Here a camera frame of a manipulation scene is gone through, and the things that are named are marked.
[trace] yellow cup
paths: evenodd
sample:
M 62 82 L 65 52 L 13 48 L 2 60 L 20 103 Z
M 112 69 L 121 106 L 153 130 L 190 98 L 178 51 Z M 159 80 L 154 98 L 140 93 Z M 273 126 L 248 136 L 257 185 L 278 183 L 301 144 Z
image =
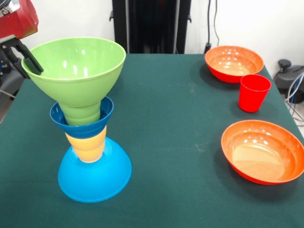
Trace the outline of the yellow cup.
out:
M 66 133 L 74 152 L 81 161 L 86 163 L 92 163 L 101 158 L 105 148 L 105 135 L 106 127 L 98 135 L 87 139 L 74 138 Z

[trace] white wall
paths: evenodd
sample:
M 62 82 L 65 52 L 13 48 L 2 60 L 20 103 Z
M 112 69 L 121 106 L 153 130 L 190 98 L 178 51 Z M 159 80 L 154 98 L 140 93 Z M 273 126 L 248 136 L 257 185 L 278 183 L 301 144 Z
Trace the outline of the white wall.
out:
M 94 36 L 114 40 L 109 21 L 112 0 L 31 0 L 39 18 L 38 32 L 22 42 L 34 46 L 58 38 Z
M 215 0 L 210 22 L 213 25 Z M 114 40 L 109 22 L 112 0 L 32 0 L 39 18 L 39 31 L 23 42 L 32 48 L 43 42 L 70 36 L 97 36 Z M 186 53 L 203 53 L 207 42 L 208 0 L 192 0 L 192 23 L 188 23 Z M 288 58 L 304 64 L 304 1 L 218 0 L 216 28 L 220 45 L 238 45 L 257 52 L 271 75 L 277 61 Z M 211 27 L 211 43 L 216 36 Z
M 208 0 L 192 0 L 192 23 L 188 23 L 186 53 L 202 53 L 208 39 Z M 271 74 L 277 61 L 287 58 L 304 65 L 304 1 L 218 0 L 216 29 L 219 45 L 236 45 L 257 52 Z M 215 0 L 211 0 L 211 43 L 217 43 L 213 28 Z

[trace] bowl rim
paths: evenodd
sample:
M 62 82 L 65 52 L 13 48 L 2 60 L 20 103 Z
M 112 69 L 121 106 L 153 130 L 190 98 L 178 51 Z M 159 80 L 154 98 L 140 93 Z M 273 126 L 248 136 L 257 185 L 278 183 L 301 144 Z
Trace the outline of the bowl rim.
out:
M 208 56 L 210 55 L 210 53 L 212 53 L 213 50 L 216 50 L 216 49 L 220 49 L 220 48 L 242 48 L 242 49 L 245 49 L 246 51 L 248 52 L 251 52 L 251 53 L 254 53 L 261 61 L 262 61 L 262 65 L 259 69 L 257 69 L 255 72 L 252 72 L 250 73 L 251 75 L 254 75 L 254 74 L 257 74 L 258 72 L 260 72 L 263 68 L 264 68 L 264 61 L 262 59 L 262 57 L 255 51 L 253 50 L 250 50 L 246 47 L 242 47 L 242 46 L 234 46 L 234 45 L 222 45 L 222 46 L 217 46 L 217 47 L 214 47 L 212 49 L 210 49 L 209 51 L 207 51 L 207 53 L 205 54 L 205 62 L 207 63 L 207 65 L 209 67 L 211 67 L 212 69 L 214 69 L 214 67 L 212 67 L 212 65 L 210 64 L 210 62 L 207 60 Z M 226 73 L 222 73 L 222 74 L 225 74 L 225 75 L 229 75 L 229 76 L 234 76 L 234 77 L 243 77 L 243 76 L 238 76 L 238 75 L 230 75 L 230 74 L 226 74 Z
M 101 74 L 95 74 L 95 75 L 93 75 L 91 77 L 87 77 L 87 78 L 69 78 L 69 79 L 67 79 L 67 78 L 51 78 L 51 77 L 45 77 L 45 76 L 37 75 L 37 74 L 34 74 L 32 71 L 26 69 L 24 59 L 22 59 L 22 61 L 21 61 L 22 68 L 26 71 L 26 73 L 29 75 L 30 78 L 34 77 L 34 78 L 40 79 L 42 81 L 48 81 L 48 82 L 54 82 L 54 83 L 72 83 L 72 82 L 78 82 L 78 81 L 90 81 L 90 80 L 94 80 L 94 79 L 97 79 L 97 78 L 101 78 L 101 77 L 105 76 L 106 74 L 108 74 L 112 71 L 115 71 L 117 68 L 119 68 L 124 63 L 124 61 L 126 59 L 126 51 L 120 44 L 116 43 L 115 41 L 109 40 L 109 39 L 99 38 L 99 37 L 90 37 L 90 36 L 76 36 L 76 37 L 54 39 L 54 40 L 51 40 L 51 41 L 48 41 L 48 42 L 45 42 L 45 43 L 42 43 L 42 44 L 39 44 L 39 45 L 35 46 L 34 48 L 32 48 L 30 50 L 30 52 L 32 52 L 33 50 L 35 50 L 35 49 L 37 49 L 37 48 L 39 48 L 43 45 L 59 42 L 59 41 L 62 41 L 62 40 L 69 40 L 69 39 L 70 40 L 73 40 L 73 39 L 88 39 L 88 40 L 89 39 L 95 39 L 95 40 L 110 42 L 110 43 L 116 45 L 117 47 L 119 47 L 123 51 L 123 58 L 119 62 L 119 64 L 112 67 L 111 69 L 109 69 L 107 71 L 104 71 Z
M 233 162 L 227 157 L 227 155 L 226 155 L 226 153 L 225 153 L 225 151 L 224 151 L 223 138 L 224 138 L 224 135 L 227 133 L 227 130 L 229 130 L 231 127 L 233 127 L 233 126 L 236 125 L 236 124 L 244 123 L 244 122 L 265 123 L 265 124 L 269 124 L 269 125 L 271 125 L 271 126 L 277 127 L 277 128 L 279 128 L 279 129 L 285 131 L 286 133 L 288 133 L 290 136 L 294 137 L 295 140 L 298 141 L 298 143 L 301 145 L 302 151 L 304 151 L 304 146 L 303 146 L 303 144 L 301 143 L 301 141 L 300 141 L 294 134 L 292 134 L 289 130 L 287 130 L 287 129 L 285 129 L 285 128 L 283 128 L 283 127 L 281 127 L 281 126 L 279 126 L 279 125 L 277 125 L 277 124 L 275 124 L 275 123 L 272 123 L 272 122 L 269 122 L 269 121 L 265 121 L 265 120 L 255 120 L 255 119 L 248 119 L 248 120 L 237 121 L 237 122 L 231 124 L 230 126 L 228 126 L 228 127 L 224 130 L 224 132 L 223 132 L 223 134 L 222 134 L 222 137 L 221 137 L 222 152 L 223 152 L 223 154 L 224 154 L 226 160 L 228 161 L 228 163 L 229 163 L 231 166 L 233 166 L 234 169 L 237 169 L 239 172 L 241 172 L 241 173 L 243 173 L 243 174 L 249 176 L 249 177 L 252 178 L 252 179 L 255 179 L 255 180 L 259 181 L 259 183 L 270 183 L 270 184 L 287 183 L 287 182 L 290 182 L 290 181 L 293 181 L 293 180 L 299 178 L 299 177 L 304 173 L 304 166 L 303 166 L 301 172 L 300 172 L 298 175 L 296 175 L 295 177 L 293 177 L 293 178 L 289 178 L 289 179 L 287 179 L 287 180 L 269 181 L 269 180 L 260 180 L 260 179 L 257 179 L 257 178 L 255 178 L 255 177 L 252 177 L 252 176 L 250 176 L 250 175 L 244 173 L 242 170 L 238 169 L 238 168 L 233 164 Z

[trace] orange bowl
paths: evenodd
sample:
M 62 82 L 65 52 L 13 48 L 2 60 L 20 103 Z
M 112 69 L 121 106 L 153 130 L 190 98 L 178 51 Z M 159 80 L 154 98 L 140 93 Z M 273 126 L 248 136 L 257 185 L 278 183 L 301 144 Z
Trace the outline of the orange bowl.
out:
M 304 172 L 304 147 L 286 129 L 265 121 L 244 120 L 222 135 L 222 149 L 232 168 L 249 181 L 282 184 Z
M 264 67 L 257 53 L 237 46 L 210 49 L 205 55 L 205 61 L 215 77 L 228 83 L 240 83 L 242 76 L 257 74 Z

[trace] red cup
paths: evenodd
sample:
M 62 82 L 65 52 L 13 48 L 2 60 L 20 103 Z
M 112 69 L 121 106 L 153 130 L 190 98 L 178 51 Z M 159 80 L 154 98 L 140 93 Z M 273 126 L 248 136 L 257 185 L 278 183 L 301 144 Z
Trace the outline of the red cup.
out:
M 245 112 L 258 111 L 271 88 L 271 82 L 261 75 L 246 75 L 241 78 L 238 106 Z

